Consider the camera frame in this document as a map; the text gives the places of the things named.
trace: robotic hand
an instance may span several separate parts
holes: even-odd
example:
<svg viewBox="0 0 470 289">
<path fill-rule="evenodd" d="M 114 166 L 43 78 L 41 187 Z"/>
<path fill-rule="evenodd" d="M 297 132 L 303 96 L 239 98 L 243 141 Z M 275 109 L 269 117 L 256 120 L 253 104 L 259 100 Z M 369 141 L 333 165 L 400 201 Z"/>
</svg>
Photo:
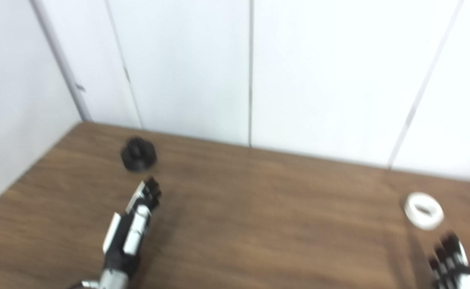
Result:
<svg viewBox="0 0 470 289">
<path fill-rule="evenodd" d="M 103 241 L 105 263 L 99 281 L 84 280 L 71 288 L 126 289 L 140 263 L 140 245 L 151 220 L 151 212 L 162 195 L 155 179 L 141 182 L 125 214 L 114 213 Z"/>
<path fill-rule="evenodd" d="M 435 246 L 438 257 L 429 258 L 433 270 L 433 289 L 470 289 L 470 263 L 458 237 L 447 234 Z"/>
</svg>

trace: white roll of tape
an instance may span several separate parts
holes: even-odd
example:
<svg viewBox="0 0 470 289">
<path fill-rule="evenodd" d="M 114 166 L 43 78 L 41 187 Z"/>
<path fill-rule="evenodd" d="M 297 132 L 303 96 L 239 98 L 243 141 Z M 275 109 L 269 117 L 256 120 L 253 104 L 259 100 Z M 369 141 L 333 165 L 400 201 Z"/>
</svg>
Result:
<svg viewBox="0 0 470 289">
<path fill-rule="evenodd" d="M 444 220 L 444 211 L 430 195 L 414 192 L 404 204 L 404 212 L 413 225 L 422 230 L 433 230 Z"/>
</svg>

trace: black object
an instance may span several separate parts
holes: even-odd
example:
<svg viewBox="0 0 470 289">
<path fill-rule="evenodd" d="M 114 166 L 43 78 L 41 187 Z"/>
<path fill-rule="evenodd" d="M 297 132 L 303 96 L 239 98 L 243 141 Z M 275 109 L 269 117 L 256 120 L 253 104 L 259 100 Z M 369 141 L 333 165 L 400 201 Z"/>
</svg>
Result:
<svg viewBox="0 0 470 289">
<path fill-rule="evenodd" d="M 145 171 L 156 162 L 155 147 L 153 143 L 141 137 L 133 137 L 128 140 L 126 147 L 121 151 L 121 159 L 127 170 Z"/>
</svg>

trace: tape roll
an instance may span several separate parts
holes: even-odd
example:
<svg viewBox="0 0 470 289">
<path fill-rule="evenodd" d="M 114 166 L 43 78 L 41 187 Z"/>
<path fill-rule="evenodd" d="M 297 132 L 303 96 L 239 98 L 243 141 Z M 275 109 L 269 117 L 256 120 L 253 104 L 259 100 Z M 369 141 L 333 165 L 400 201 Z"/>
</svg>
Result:
<svg viewBox="0 0 470 289">
<path fill-rule="evenodd" d="M 444 211 L 430 195 L 422 192 L 409 194 L 404 212 L 413 225 L 422 230 L 433 230 L 444 220 Z"/>
</svg>

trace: white wall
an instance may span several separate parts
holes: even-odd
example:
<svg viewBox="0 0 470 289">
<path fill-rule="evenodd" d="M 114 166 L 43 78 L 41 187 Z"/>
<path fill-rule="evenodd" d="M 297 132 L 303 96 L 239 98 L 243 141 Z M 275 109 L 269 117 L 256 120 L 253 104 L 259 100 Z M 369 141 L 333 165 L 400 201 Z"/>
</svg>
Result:
<svg viewBox="0 0 470 289">
<path fill-rule="evenodd" d="M 80 121 L 27 0 L 0 0 L 0 194 Z"/>
<path fill-rule="evenodd" d="M 385 167 L 456 0 L 257 0 L 253 145 Z"/>
<path fill-rule="evenodd" d="M 470 180 L 470 0 L 465 0 L 393 169 Z"/>
<path fill-rule="evenodd" d="M 248 145 L 249 1 L 109 3 L 144 129 Z"/>
<path fill-rule="evenodd" d="M 142 128 L 103 0 L 36 0 L 48 16 L 92 121 Z"/>
</svg>

